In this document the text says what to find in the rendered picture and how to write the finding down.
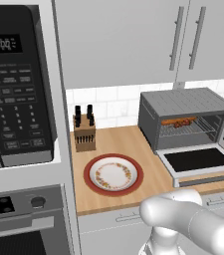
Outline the wooden knife block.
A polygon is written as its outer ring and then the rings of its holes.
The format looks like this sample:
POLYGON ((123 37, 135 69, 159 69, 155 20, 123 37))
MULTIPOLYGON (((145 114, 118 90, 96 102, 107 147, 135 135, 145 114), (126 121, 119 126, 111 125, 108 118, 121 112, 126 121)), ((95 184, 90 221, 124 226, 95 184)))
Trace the wooden knife block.
POLYGON ((86 115, 81 115, 80 125, 74 125, 76 152, 96 149, 96 125, 90 125, 86 115))

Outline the black microwave oven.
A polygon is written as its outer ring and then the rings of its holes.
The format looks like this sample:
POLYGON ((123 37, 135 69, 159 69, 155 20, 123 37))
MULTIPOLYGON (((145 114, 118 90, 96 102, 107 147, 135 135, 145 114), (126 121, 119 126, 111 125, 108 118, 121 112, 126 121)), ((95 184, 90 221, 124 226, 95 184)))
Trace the black microwave oven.
POLYGON ((37 5, 0 5, 0 167, 49 162, 57 138, 37 5))

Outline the red rimmed floral plate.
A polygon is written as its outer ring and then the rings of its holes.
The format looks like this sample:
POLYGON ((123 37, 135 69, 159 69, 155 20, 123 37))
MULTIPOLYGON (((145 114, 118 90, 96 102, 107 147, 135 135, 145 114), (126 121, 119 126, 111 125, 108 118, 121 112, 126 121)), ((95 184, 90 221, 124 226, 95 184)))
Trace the red rimmed floral plate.
POLYGON ((140 187, 143 182, 143 170, 132 157, 106 153, 93 158, 85 166, 84 181, 98 194, 123 196, 140 187))

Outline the grey toaster oven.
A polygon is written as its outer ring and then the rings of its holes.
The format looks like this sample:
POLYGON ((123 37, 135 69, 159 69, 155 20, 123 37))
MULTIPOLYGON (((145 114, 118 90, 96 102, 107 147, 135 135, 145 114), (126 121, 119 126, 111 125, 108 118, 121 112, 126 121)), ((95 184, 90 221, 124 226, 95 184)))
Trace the grey toaster oven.
MULTIPOLYGON (((224 99, 208 88, 182 89, 140 94, 138 127, 151 150, 218 143, 224 148, 224 99), (160 137, 161 121, 204 117, 216 130, 214 137, 205 133, 160 137)), ((180 178, 186 185, 224 180, 224 172, 180 178)))

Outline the red brown kebab skewer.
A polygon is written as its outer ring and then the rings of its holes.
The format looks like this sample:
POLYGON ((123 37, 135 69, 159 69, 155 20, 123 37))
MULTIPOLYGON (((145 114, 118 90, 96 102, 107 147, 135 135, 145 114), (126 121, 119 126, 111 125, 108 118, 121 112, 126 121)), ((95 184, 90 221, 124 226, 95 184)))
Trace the red brown kebab skewer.
POLYGON ((191 125, 191 121, 189 120, 184 120, 182 122, 176 122, 173 127, 174 128, 182 128, 184 126, 190 126, 191 125))

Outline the orange baguette bread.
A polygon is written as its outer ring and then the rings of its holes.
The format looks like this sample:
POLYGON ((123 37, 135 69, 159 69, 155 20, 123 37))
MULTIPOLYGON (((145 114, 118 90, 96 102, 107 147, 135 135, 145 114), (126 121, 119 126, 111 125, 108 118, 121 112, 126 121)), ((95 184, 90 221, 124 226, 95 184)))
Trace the orange baguette bread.
POLYGON ((161 124, 163 126, 169 126, 169 125, 174 125, 176 123, 183 123, 185 121, 192 122, 195 121, 197 119, 197 117, 187 117, 187 118, 177 118, 177 119, 171 119, 171 120, 163 120, 161 121, 161 124))

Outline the white drawer front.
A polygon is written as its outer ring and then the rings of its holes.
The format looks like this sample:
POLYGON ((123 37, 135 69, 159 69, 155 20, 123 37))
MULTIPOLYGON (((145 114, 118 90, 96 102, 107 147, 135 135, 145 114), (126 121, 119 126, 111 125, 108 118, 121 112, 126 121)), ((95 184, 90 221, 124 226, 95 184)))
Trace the white drawer front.
POLYGON ((137 207, 80 216, 82 255, 138 255, 151 228, 141 218, 116 222, 119 215, 139 214, 137 207))
POLYGON ((202 206, 224 217, 224 192, 202 195, 202 206))

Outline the grey built-in oven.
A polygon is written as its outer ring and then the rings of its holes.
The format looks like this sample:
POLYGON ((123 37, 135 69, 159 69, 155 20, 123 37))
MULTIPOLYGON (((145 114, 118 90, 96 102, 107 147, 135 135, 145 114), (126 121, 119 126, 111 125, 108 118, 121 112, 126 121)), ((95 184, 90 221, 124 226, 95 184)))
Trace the grey built-in oven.
POLYGON ((0 255, 72 255, 59 184, 0 192, 0 255))

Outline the wide white cupboard door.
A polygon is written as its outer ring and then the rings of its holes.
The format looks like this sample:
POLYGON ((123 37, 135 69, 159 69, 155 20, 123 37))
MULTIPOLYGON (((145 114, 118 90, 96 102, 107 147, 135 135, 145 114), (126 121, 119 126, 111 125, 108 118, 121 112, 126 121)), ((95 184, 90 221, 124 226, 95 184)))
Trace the wide white cupboard door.
POLYGON ((189 0, 55 0, 68 89, 173 82, 189 0), (169 71, 179 6, 184 7, 169 71))

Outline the toaster oven glass door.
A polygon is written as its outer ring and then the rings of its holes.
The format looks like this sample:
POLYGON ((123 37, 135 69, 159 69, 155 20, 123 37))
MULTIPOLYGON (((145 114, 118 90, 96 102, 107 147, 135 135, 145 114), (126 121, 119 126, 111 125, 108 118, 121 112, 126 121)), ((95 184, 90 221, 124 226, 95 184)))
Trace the toaster oven glass door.
POLYGON ((183 177, 224 172, 224 148, 218 143, 158 150, 157 155, 169 171, 173 186, 185 186, 183 177))

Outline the narrow white cupboard door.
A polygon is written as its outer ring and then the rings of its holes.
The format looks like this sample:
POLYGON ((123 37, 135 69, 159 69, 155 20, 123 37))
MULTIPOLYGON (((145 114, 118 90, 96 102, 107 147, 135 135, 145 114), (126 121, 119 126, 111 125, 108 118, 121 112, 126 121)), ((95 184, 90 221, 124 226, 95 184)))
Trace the narrow white cupboard door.
POLYGON ((224 0, 190 0, 187 13, 178 82, 224 79, 224 0), (204 23, 193 70, 189 70, 189 54, 196 33, 195 21, 200 8, 206 7, 204 23))

